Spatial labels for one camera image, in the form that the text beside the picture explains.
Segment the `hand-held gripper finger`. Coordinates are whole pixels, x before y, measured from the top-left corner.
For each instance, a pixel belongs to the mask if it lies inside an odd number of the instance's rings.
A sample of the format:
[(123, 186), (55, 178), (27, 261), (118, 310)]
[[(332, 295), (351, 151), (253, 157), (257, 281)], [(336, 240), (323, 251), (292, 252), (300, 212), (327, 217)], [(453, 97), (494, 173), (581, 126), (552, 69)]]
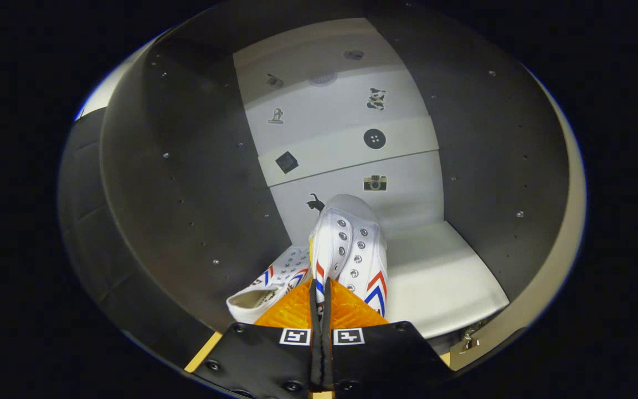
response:
[(354, 293), (327, 282), (324, 387), (335, 398), (436, 398), (454, 372), (409, 321), (388, 323)]
[(308, 329), (234, 323), (209, 339), (192, 360), (192, 375), (232, 398), (309, 398), (322, 380), (315, 282)]

